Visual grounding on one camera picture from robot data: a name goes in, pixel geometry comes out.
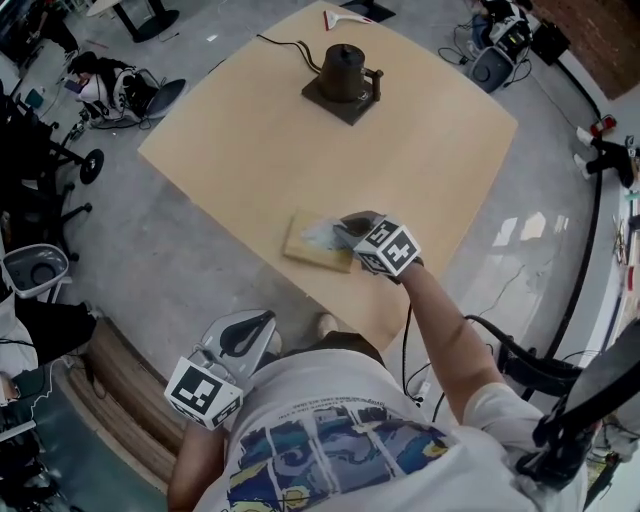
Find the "black chair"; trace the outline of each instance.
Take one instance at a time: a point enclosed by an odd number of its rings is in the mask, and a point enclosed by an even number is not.
[[[91,183],[102,168],[102,151],[93,150],[81,158],[51,141],[54,125],[42,123],[30,107],[5,96],[1,82],[0,120],[0,210],[10,214],[12,228],[7,249],[45,242],[59,245],[71,261],[78,261],[65,240],[64,225],[81,212],[90,212],[92,206],[87,203],[63,214],[65,199],[75,185],[66,184],[58,194],[55,171],[73,162],[82,166],[81,181]],[[36,188],[27,181],[35,182]]]

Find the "chair wheel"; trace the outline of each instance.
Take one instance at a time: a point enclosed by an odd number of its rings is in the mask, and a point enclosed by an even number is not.
[[[104,164],[104,153],[99,149],[90,151],[82,162],[80,181],[85,185],[93,183],[102,170],[102,164]]]

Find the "concrete floor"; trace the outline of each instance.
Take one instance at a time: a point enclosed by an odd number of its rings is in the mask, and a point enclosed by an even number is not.
[[[254,34],[310,1],[164,3],[181,11],[178,22],[161,38],[179,34],[166,42],[156,38],[134,44],[120,20],[109,15],[74,14],[67,24],[86,49],[146,67],[158,78],[183,77],[196,84]],[[384,4],[398,14],[385,24],[432,52],[451,45],[453,27],[470,18],[463,0],[384,0]],[[136,25],[148,15],[142,0],[125,0],[123,5]],[[208,42],[213,34],[218,37]],[[522,344],[544,349],[558,327],[578,272],[593,201],[593,184],[583,180],[571,159],[579,146],[570,123],[591,124],[593,114],[557,69],[535,55],[531,60],[531,77],[494,95],[518,119],[519,128],[489,197],[442,282],[463,311],[485,312]],[[62,68],[62,50],[47,43],[21,88],[23,94],[31,87],[46,88],[42,111],[56,96],[55,81]],[[60,123],[57,136],[62,139],[79,110],[72,95],[62,89],[45,120]],[[80,154],[99,147],[106,163],[98,180],[88,187],[79,185],[70,199],[70,208],[89,201],[94,210],[67,229],[81,259],[73,268],[74,285],[66,299],[98,305],[165,376],[212,320],[240,309],[273,309],[285,347],[313,341],[312,322],[320,306],[141,160],[137,148],[148,133],[137,128],[92,130],[71,146]],[[69,170],[68,178],[77,179],[77,170]],[[399,346],[396,340],[386,354],[395,375],[400,368]],[[412,371],[425,357],[415,329],[409,348]]]

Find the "table surface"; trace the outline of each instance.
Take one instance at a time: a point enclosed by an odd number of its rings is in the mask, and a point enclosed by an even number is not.
[[[119,4],[122,0],[96,0],[96,2],[89,7],[87,11],[87,16],[96,16],[103,11],[106,11],[110,7],[113,7],[116,4]]]
[[[332,44],[382,69],[382,101],[349,126],[302,97],[314,74],[293,47],[253,39],[171,111],[139,151],[233,236],[378,349],[402,328],[408,299],[389,280],[288,259],[298,208],[341,217],[391,214],[442,275],[484,201],[516,121],[437,56],[378,24],[326,32],[314,3],[265,35],[304,40],[317,64]]]

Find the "black stand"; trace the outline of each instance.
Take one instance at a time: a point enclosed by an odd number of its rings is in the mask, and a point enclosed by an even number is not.
[[[387,9],[386,7],[382,7],[373,0],[352,0],[351,2],[342,4],[341,7],[349,9],[350,11],[362,16],[366,16],[376,23],[381,23],[396,15],[395,12]]]
[[[124,23],[124,26],[131,34],[134,43],[142,43],[149,39],[153,39],[162,31],[173,25],[178,19],[178,16],[180,16],[179,11],[167,11],[160,0],[149,0],[149,5],[151,6],[151,9],[153,9],[155,16],[145,21],[140,28],[135,27],[119,3],[113,6],[113,10],[120,17],[122,23]]]

